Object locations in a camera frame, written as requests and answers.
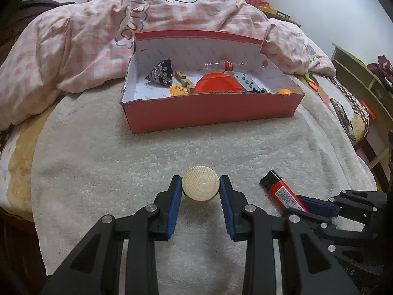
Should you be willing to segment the wooden shelf unit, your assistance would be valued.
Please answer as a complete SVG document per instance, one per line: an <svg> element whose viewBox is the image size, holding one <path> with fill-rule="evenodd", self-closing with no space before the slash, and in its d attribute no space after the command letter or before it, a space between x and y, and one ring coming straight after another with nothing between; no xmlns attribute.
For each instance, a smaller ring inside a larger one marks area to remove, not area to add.
<svg viewBox="0 0 393 295"><path fill-rule="evenodd" d="M388 132L392 130L392 94L385 90L380 79L349 51L334 45L331 60L337 71L338 81L359 101L366 105L370 116L367 141L376 157L369 167L377 164L388 171Z"/></svg>

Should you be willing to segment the red plastic funnel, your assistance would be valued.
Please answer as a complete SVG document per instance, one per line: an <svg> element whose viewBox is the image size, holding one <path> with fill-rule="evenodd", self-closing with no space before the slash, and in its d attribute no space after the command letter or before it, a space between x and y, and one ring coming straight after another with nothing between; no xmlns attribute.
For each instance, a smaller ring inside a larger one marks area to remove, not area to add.
<svg viewBox="0 0 393 295"><path fill-rule="evenodd" d="M213 72L204 75L195 85L194 93L241 92L242 87L231 75Z"/></svg>

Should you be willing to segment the clear plastic bottle red label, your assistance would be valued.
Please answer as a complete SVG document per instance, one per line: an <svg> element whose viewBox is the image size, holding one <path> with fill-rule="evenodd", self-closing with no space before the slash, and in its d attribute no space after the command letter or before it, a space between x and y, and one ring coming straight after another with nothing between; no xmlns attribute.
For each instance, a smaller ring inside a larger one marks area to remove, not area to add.
<svg viewBox="0 0 393 295"><path fill-rule="evenodd" d="M249 66L246 63L235 63L230 60L220 60L216 63L206 63L204 69L207 71L241 71L247 69Z"/></svg>

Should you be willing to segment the wooden headboard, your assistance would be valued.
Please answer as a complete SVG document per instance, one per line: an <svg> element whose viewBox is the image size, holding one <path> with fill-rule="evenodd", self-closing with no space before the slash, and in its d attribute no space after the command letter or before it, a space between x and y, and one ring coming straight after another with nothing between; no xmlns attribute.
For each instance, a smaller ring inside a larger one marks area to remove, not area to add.
<svg viewBox="0 0 393 295"><path fill-rule="evenodd" d="M52 0L23 1L8 21L1 26L1 64L7 58L20 34L32 20L46 11L70 4L75 4L75 2L59 3Z"/></svg>

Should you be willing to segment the green orange toy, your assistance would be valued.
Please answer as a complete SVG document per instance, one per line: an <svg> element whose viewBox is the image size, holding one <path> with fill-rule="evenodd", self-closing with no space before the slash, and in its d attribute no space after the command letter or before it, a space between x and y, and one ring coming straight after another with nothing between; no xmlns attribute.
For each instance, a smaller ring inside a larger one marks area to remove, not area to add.
<svg viewBox="0 0 393 295"><path fill-rule="evenodd" d="M318 81L312 76L312 74L310 73L306 73L303 75L304 80L307 82L307 84L309 85L309 87L317 92L318 91Z"/></svg>

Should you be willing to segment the red lighter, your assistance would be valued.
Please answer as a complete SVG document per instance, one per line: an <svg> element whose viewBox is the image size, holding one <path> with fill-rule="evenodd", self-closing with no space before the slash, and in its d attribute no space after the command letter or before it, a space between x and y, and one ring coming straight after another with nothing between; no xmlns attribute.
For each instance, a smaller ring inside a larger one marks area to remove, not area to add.
<svg viewBox="0 0 393 295"><path fill-rule="evenodd" d="M299 198L275 171L269 171L260 180L260 185L283 209L293 208L302 212L308 212Z"/></svg>

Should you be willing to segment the white black robot toy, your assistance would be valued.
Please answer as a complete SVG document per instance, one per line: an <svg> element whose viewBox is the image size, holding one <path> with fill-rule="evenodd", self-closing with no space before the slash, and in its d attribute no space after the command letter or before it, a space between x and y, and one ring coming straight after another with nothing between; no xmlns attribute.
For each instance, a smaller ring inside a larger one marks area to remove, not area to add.
<svg viewBox="0 0 393 295"><path fill-rule="evenodd" d="M270 90L268 88L253 88L252 93L260 93L260 94L270 94Z"/></svg>

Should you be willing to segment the grey perforated plate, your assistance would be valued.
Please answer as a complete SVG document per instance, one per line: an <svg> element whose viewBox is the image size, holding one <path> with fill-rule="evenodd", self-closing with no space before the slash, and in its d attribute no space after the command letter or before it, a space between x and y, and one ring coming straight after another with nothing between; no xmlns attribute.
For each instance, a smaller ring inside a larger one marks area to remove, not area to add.
<svg viewBox="0 0 393 295"><path fill-rule="evenodd" d="M253 79L244 72L234 71L232 76L239 82L244 91L251 92L253 88L260 87L253 81Z"/></svg>

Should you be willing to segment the yellow box on sill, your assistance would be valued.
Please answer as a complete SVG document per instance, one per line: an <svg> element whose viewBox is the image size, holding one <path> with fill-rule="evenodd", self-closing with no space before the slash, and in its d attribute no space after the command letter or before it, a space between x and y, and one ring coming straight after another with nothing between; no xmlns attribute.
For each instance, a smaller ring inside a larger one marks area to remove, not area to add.
<svg viewBox="0 0 393 295"><path fill-rule="evenodd" d="M283 13L282 11L271 8L269 2L265 2L265 1L260 2L258 8L262 12L267 12L270 14L278 15L279 17L283 17L285 19L290 19L289 15Z"/></svg>

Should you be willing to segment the black patterned pyramid puzzle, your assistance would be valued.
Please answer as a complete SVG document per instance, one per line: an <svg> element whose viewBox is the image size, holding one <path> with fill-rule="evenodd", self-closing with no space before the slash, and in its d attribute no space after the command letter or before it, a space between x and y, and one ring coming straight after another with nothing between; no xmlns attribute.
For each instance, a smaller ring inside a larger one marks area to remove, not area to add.
<svg viewBox="0 0 393 295"><path fill-rule="evenodd" d="M146 76L147 81L171 87L173 81L174 70L170 58L162 60L156 65Z"/></svg>

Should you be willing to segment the beige fleece blanket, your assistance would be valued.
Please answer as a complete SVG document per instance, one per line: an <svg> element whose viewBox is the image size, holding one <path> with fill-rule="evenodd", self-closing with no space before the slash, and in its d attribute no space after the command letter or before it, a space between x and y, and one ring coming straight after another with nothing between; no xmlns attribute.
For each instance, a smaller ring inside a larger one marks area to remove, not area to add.
<svg viewBox="0 0 393 295"><path fill-rule="evenodd" d="M338 120L308 88L289 118L144 134L130 131L121 89L112 82L64 97L39 135L31 200L48 274L103 215L134 214L193 166L228 175L249 202L274 216L281 211L259 184L268 171L296 194L323 200L344 189L376 189Z"/></svg>

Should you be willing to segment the orange spiky toy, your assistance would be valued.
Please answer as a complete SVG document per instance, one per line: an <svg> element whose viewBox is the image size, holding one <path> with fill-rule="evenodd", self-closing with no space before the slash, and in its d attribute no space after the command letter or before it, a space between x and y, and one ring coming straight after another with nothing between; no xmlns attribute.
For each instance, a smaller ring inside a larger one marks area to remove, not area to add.
<svg viewBox="0 0 393 295"><path fill-rule="evenodd" d="M183 86L177 84L171 85L169 91L172 97L188 95L188 91Z"/></svg>

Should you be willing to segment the round wooden disc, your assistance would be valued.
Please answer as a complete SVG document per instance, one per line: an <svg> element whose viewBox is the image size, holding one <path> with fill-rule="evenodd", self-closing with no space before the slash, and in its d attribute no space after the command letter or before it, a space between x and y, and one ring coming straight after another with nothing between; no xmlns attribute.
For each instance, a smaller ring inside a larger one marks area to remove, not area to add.
<svg viewBox="0 0 393 295"><path fill-rule="evenodd" d="M219 187L219 176L207 166L189 168L182 178L182 191L197 202L212 200L218 194Z"/></svg>

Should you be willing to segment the wooden puzzle block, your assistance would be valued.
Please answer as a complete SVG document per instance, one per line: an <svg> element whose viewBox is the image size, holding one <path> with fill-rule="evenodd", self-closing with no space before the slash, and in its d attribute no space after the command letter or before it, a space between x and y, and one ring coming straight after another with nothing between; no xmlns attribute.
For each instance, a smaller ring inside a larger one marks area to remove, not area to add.
<svg viewBox="0 0 393 295"><path fill-rule="evenodd" d="M186 77L186 74L181 70L175 70L175 77L180 81L181 85L186 88L189 94L195 92L195 84Z"/></svg>

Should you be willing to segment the orange ball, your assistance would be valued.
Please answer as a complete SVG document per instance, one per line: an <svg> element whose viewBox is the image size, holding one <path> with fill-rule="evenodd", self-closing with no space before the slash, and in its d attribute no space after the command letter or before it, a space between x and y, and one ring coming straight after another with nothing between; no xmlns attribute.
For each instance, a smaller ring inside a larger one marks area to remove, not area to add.
<svg viewBox="0 0 393 295"><path fill-rule="evenodd" d="M286 88L282 88L276 92L278 95L291 95L292 92Z"/></svg>

